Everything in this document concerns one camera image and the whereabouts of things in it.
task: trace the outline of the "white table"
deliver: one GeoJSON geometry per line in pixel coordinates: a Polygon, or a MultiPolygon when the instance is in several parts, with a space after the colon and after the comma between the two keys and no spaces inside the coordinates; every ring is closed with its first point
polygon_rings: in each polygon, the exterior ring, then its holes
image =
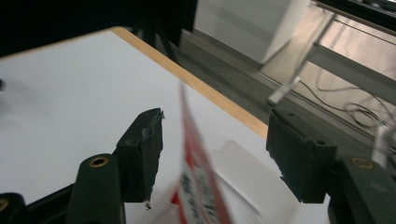
{"type": "MultiPolygon", "coordinates": [[[[277,170],[265,151],[265,124],[121,28],[2,58],[0,78],[7,84],[0,192],[18,192],[26,203],[73,183],[83,160],[113,152],[136,116],[154,107],[165,120],[152,200],[164,194],[181,167],[180,78],[192,87],[191,111],[207,148],[232,139],[277,170]]],[[[145,211],[143,204],[126,209],[128,223],[145,211]]]]}

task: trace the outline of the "black plastic part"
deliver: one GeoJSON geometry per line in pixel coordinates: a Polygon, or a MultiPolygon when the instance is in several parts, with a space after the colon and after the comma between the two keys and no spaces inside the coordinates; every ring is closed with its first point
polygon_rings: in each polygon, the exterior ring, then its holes
{"type": "Polygon", "coordinates": [[[168,37],[166,36],[166,32],[163,29],[163,26],[161,25],[160,22],[155,21],[155,27],[156,27],[157,33],[160,36],[161,42],[163,43],[163,47],[165,48],[165,52],[168,55],[168,58],[170,60],[172,60],[174,63],[178,64],[176,54],[172,50],[172,46],[168,41],[168,37]]]}
{"type": "Polygon", "coordinates": [[[356,223],[396,223],[396,183],[379,164],[345,157],[337,174],[356,223]]]}
{"type": "Polygon", "coordinates": [[[150,199],[163,150],[162,120],[160,108],[143,112],[117,143],[113,154],[119,160],[122,199],[126,203],[150,199]]]}
{"type": "Polygon", "coordinates": [[[40,224],[64,223],[73,186],[69,185],[29,204],[27,209],[32,222],[40,224]]]}
{"type": "Polygon", "coordinates": [[[143,20],[143,41],[148,43],[150,46],[155,48],[155,23],[154,20],[146,19],[143,20]]]}
{"type": "Polygon", "coordinates": [[[0,223],[30,223],[24,199],[17,193],[0,194],[0,223]]]}
{"type": "Polygon", "coordinates": [[[160,21],[167,40],[179,46],[182,28],[192,30],[196,0],[0,1],[0,57],[114,26],[160,21]]]}
{"type": "Polygon", "coordinates": [[[329,220],[332,224],[355,224],[350,207],[347,203],[336,203],[330,200],[328,207],[329,220]]]}
{"type": "Polygon", "coordinates": [[[0,91],[4,89],[4,81],[0,78],[0,91]]]}
{"type": "Polygon", "coordinates": [[[85,160],[78,169],[66,223],[122,224],[124,214],[117,158],[100,154],[85,160]]]}
{"type": "Polygon", "coordinates": [[[272,110],[266,148],[282,179],[303,203],[323,203],[336,146],[286,111],[272,110]]]}

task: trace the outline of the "black cable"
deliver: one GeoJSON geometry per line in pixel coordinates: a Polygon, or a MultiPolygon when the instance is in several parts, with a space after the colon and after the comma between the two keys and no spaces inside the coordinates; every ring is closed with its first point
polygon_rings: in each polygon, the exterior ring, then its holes
{"type": "Polygon", "coordinates": [[[324,105],[326,105],[326,106],[328,106],[328,107],[330,107],[330,108],[332,108],[332,109],[338,110],[338,111],[346,112],[345,109],[340,109],[340,108],[337,108],[337,107],[335,107],[335,106],[332,106],[332,105],[329,105],[329,104],[325,103],[324,101],[322,101],[322,100],[312,91],[311,88],[309,88],[308,85],[306,85],[306,84],[305,84],[303,81],[301,81],[301,80],[300,80],[300,83],[303,84],[303,85],[315,96],[315,98],[317,98],[317,100],[319,100],[319,101],[320,101],[321,103],[323,103],[324,105]]]}
{"type": "Polygon", "coordinates": [[[365,31],[363,31],[363,30],[357,28],[357,27],[354,27],[354,26],[351,26],[351,25],[349,25],[349,24],[346,24],[346,23],[343,22],[343,21],[340,21],[340,20],[337,20],[337,19],[334,19],[334,20],[335,20],[335,21],[338,21],[338,22],[340,22],[340,23],[344,24],[345,26],[348,26],[348,27],[350,27],[350,28],[352,28],[352,29],[355,29],[355,30],[360,31],[360,32],[362,32],[362,33],[364,33],[364,34],[370,35],[370,36],[372,36],[372,37],[374,37],[374,38],[380,39],[380,40],[385,41],[385,42],[387,42],[387,43],[389,43],[389,44],[391,44],[391,45],[393,45],[393,46],[396,46],[395,43],[392,43],[392,42],[390,42],[390,41],[388,41],[388,40],[386,40],[386,39],[384,39],[384,38],[381,38],[381,37],[379,37],[379,36],[377,36],[377,35],[372,35],[372,34],[370,34],[370,33],[368,33],[368,32],[365,32],[365,31]]]}
{"type": "Polygon", "coordinates": [[[362,105],[362,104],[367,103],[367,102],[369,102],[369,101],[371,101],[371,100],[373,100],[373,99],[376,99],[386,111],[376,110],[376,109],[372,109],[372,108],[370,108],[370,109],[371,109],[372,111],[375,110],[375,111],[377,111],[377,112],[379,112],[379,113],[385,113],[385,114],[387,114],[387,115],[389,116],[388,119],[390,119],[390,120],[392,120],[393,122],[396,123],[396,121],[395,121],[395,119],[394,119],[394,112],[393,112],[393,113],[390,112],[390,110],[388,109],[387,106],[385,106],[385,104],[383,103],[383,101],[380,100],[378,97],[372,95],[372,94],[370,94],[369,97],[366,97],[365,99],[363,99],[363,100],[357,102],[357,104],[358,104],[358,105],[362,105]]]}
{"type": "Polygon", "coordinates": [[[318,70],[318,72],[317,72],[317,77],[315,78],[315,87],[316,87],[318,90],[320,90],[320,91],[329,91],[329,92],[335,92],[335,91],[352,91],[352,90],[358,91],[358,90],[361,89],[361,88],[359,88],[359,87],[344,87],[344,88],[339,88],[339,89],[327,89],[327,90],[326,90],[326,89],[322,89],[322,88],[319,86],[319,82],[320,82],[322,73],[323,73],[323,68],[319,68],[319,70],[318,70]]]}
{"type": "MultiPolygon", "coordinates": [[[[356,124],[358,124],[359,126],[361,126],[362,128],[373,128],[375,127],[379,122],[382,122],[383,120],[376,114],[374,113],[372,110],[370,110],[369,108],[363,106],[363,105],[359,105],[359,104],[355,104],[355,103],[347,103],[344,105],[344,108],[338,108],[335,107],[333,105],[329,105],[326,102],[324,102],[322,99],[320,99],[320,97],[318,97],[314,91],[312,91],[312,89],[305,84],[303,81],[300,80],[300,83],[303,84],[311,93],[312,95],[314,95],[314,97],[319,100],[322,104],[328,106],[329,108],[341,111],[341,112],[346,112],[355,122],[356,124]],[[363,123],[362,121],[357,119],[357,114],[362,114],[363,116],[376,121],[375,125],[368,125],[363,123]]],[[[377,97],[373,96],[372,97],[374,99],[376,99],[378,102],[380,102],[380,104],[382,104],[382,106],[384,108],[386,108],[387,112],[389,114],[389,117],[393,120],[394,115],[392,113],[390,113],[389,109],[383,104],[383,102],[378,99],[377,97]]]]}

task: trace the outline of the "wire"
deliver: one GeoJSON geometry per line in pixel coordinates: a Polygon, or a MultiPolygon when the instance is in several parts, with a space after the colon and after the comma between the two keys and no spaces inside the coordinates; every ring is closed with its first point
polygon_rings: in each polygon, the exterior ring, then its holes
{"type": "MultiPolygon", "coordinates": [[[[311,93],[312,95],[319,100],[322,104],[326,105],[329,108],[332,108],[334,110],[337,111],[341,111],[341,112],[345,112],[347,113],[354,121],[357,125],[361,126],[362,128],[374,128],[376,127],[379,123],[381,122],[385,122],[384,119],[381,119],[376,113],[374,113],[371,109],[361,105],[361,104],[356,104],[356,103],[346,103],[344,104],[343,108],[338,108],[335,107],[333,105],[329,105],[326,102],[324,102],[322,99],[320,99],[320,97],[317,96],[317,94],[303,81],[300,80],[300,83],[303,84],[311,93]],[[365,116],[368,119],[371,119],[375,122],[375,124],[366,124],[363,121],[359,120],[357,115],[361,114],[363,116],[365,116]]],[[[377,97],[371,95],[370,96],[371,99],[376,99],[384,108],[386,111],[381,111],[383,113],[387,113],[389,115],[389,119],[392,119],[392,121],[394,121],[394,115],[389,111],[389,109],[385,106],[385,104],[378,99],[377,97]]]]}
{"type": "Polygon", "coordinates": [[[300,83],[303,84],[303,85],[312,93],[312,95],[314,95],[315,98],[317,98],[317,100],[319,100],[319,101],[320,101],[321,103],[323,103],[324,105],[326,105],[326,106],[328,106],[328,107],[330,107],[330,108],[332,108],[332,109],[338,110],[338,111],[346,112],[345,109],[340,109],[340,108],[337,108],[337,107],[335,107],[335,106],[332,106],[332,105],[329,105],[329,104],[325,103],[324,101],[322,101],[322,100],[312,91],[311,88],[309,88],[308,85],[306,85],[306,84],[305,84],[303,81],[301,81],[301,80],[300,80],[300,83]]]}
{"type": "Polygon", "coordinates": [[[335,92],[335,91],[352,91],[352,90],[359,91],[359,90],[361,89],[361,88],[359,88],[359,87],[344,87],[344,88],[339,88],[339,89],[322,89],[322,88],[319,86],[319,82],[320,82],[322,73],[323,73],[323,69],[322,69],[322,68],[319,68],[319,70],[318,70],[318,72],[317,72],[317,77],[315,78],[315,87],[316,87],[318,90],[320,90],[320,91],[329,91],[329,92],[335,92]]]}
{"type": "Polygon", "coordinates": [[[368,32],[363,31],[362,29],[359,29],[359,28],[357,28],[357,27],[354,27],[354,26],[351,26],[351,25],[349,25],[349,24],[346,24],[346,23],[343,22],[343,21],[340,21],[340,20],[337,20],[337,19],[334,19],[334,20],[335,20],[335,21],[338,21],[338,22],[340,22],[340,23],[344,24],[345,26],[348,26],[348,27],[350,27],[350,28],[352,28],[352,29],[355,29],[355,30],[357,30],[357,31],[360,31],[360,32],[362,32],[362,33],[365,33],[365,34],[367,34],[367,35],[370,35],[370,36],[375,37],[375,38],[377,38],[377,39],[380,39],[380,40],[382,40],[382,41],[385,41],[385,42],[387,42],[387,43],[389,43],[389,44],[391,44],[391,45],[393,45],[393,46],[396,46],[395,43],[390,42],[390,41],[388,41],[388,40],[386,40],[386,39],[384,39],[384,38],[381,38],[381,37],[379,37],[379,36],[377,36],[377,35],[372,35],[372,34],[370,34],[370,33],[368,33],[368,32]]]}

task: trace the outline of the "red and white package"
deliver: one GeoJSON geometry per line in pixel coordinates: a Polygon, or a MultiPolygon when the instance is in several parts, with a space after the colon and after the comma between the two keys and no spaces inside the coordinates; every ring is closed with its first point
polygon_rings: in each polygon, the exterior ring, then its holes
{"type": "Polygon", "coordinates": [[[179,206],[181,224],[232,223],[206,156],[200,134],[187,105],[185,87],[181,87],[184,157],[182,174],[172,203],[179,206]]]}

